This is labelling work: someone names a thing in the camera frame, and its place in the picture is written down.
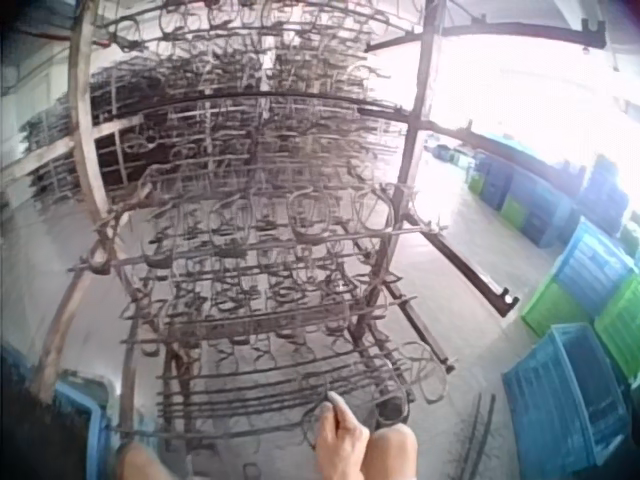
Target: concrete floor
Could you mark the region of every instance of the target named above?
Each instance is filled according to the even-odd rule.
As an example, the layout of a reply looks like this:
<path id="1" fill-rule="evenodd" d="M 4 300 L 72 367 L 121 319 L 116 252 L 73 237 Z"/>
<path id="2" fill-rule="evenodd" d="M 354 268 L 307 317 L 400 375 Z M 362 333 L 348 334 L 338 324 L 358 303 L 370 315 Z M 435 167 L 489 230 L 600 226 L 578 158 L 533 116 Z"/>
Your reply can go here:
<path id="1" fill-rule="evenodd" d="M 516 311 L 500 318 L 421 236 L 401 237 L 392 270 L 404 277 L 401 287 L 406 294 L 419 296 L 414 305 L 447 353 L 457 359 L 447 397 L 436 405 L 418 400 L 411 406 L 409 425 L 420 443 L 419 478 L 454 478 L 476 395 L 482 393 L 486 405 L 493 393 L 497 396 L 493 426 L 477 478 L 516 479 L 518 463 L 500 375 L 533 345 L 534 337 L 518 320 L 518 310 L 546 277 L 560 250 L 539 250 L 510 229 L 495 211 L 468 192 L 464 172 L 456 167 L 431 160 L 421 168 L 418 184 L 429 192 L 423 200 L 431 213 L 438 211 L 442 218 L 449 217 L 445 235 L 451 244 L 498 285 L 509 287 L 522 299 Z M 54 206 L 46 214 L 27 203 L 3 223 L 4 341 L 37 359 L 48 322 L 71 278 L 66 269 L 86 254 L 93 240 L 88 219 L 73 203 Z M 124 353 L 119 342 L 128 330 L 128 323 L 118 319 L 125 301 L 113 275 L 93 278 L 62 359 L 66 368 L 111 380 L 116 391 Z M 399 310 L 390 309 L 388 317 L 382 329 L 394 341 L 415 340 Z M 136 402 L 142 411 L 155 404 L 158 385 L 154 377 L 160 373 L 160 365 L 144 358 L 139 365 Z M 260 454 L 244 460 L 257 461 L 263 478 L 299 479 L 299 472 L 311 472 L 312 452 L 308 448 L 295 456 L 284 451 L 268 454 L 266 444 L 265 438 Z"/>

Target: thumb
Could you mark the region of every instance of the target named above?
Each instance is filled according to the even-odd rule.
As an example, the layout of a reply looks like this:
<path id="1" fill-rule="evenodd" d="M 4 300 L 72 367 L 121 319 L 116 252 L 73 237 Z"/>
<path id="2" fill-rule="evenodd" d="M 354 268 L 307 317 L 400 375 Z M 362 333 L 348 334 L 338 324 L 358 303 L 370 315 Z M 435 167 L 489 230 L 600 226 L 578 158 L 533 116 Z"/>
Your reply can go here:
<path id="1" fill-rule="evenodd" d="M 320 418 L 316 430 L 316 443 L 332 443 L 336 438 L 336 414 L 329 402 L 320 405 Z"/>

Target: knee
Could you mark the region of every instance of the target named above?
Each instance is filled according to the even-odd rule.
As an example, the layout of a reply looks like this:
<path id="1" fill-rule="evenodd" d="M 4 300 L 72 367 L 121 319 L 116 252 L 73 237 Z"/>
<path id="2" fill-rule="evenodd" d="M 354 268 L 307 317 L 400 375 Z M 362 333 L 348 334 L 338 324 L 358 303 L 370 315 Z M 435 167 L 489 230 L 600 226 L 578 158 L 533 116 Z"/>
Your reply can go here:
<path id="1" fill-rule="evenodd" d="M 398 423 L 393 427 L 382 428 L 373 434 L 372 439 L 385 445 L 386 448 L 401 452 L 417 452 L 418 439 L 409 427 Z"/>

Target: human hand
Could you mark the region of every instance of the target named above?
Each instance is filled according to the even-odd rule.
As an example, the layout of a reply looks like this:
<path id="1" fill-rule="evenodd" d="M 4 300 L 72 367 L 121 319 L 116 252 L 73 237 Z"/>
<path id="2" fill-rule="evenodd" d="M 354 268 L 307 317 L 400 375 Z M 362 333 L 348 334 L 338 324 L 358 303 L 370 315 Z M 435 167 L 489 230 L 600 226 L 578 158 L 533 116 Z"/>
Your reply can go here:
<path id="1" fill-rule="evenodd" d="M 329 392 L 322 404 L 316 435 L 318 469 L 323 480 L 362 480 L 360 473 L 369 430 L 355 417 L 344 399 Z"/>

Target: finger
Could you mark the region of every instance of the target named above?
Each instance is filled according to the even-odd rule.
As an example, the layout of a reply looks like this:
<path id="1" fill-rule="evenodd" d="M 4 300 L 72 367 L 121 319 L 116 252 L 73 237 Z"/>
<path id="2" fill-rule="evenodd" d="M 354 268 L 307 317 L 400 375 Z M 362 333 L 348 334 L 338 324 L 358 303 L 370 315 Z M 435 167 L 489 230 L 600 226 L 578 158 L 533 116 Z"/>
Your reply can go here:
<path id="1" fill-rule="evenodd" d="M 328 402 L 320 405 L 320 418 L 316 429 L 316 441 L 318 443 L 331 443 L 336 438 L 336 414 L 333 406 Z"/>
<path id="2" fill-rule="evenodd" d="M 344 398 L 335 392 L 329 392 L 327 396 L 333 404 L 333 409 L 338 417 L 338 422 L 340 423 L 338 428 L 349 430 L 360 426 L 360 422 L 349 408 L 349 405 L 347 405 L 347 402 L 344 401 Z"/>

